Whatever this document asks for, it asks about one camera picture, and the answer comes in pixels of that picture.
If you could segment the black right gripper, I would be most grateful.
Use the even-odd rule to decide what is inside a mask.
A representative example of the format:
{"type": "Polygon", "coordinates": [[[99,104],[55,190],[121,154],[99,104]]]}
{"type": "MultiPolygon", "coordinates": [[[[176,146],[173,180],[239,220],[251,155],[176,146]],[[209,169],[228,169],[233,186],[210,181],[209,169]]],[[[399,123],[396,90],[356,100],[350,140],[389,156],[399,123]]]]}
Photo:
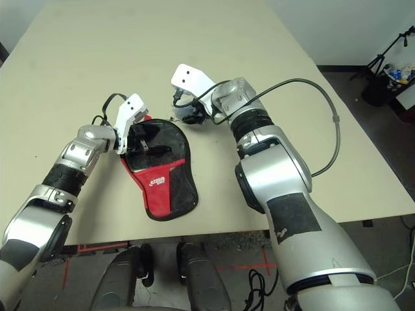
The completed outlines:
{"type": "Polygon", "coordinates": [[[209,114],[205,109],[199,108],[193,108],[191,115],[182,118],[182,122],[185,124],[203,124],[207,120],[210,120],[209,114]]]}

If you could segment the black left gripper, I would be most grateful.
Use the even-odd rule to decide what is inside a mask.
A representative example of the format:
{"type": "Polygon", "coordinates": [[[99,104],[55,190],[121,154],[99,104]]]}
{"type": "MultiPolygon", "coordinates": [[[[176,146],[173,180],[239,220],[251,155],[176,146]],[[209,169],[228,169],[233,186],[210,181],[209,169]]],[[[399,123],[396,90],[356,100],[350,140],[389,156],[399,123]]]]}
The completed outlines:
{"type": "Polygon", "coordinates": [[[166,145],[148,147],[146,137],[154,137],[153,124],[134,124],[131,126],[127,137],[126,153],[144,153],[147,156],[162,156],[171,152],[171,147],[166,145]]]}

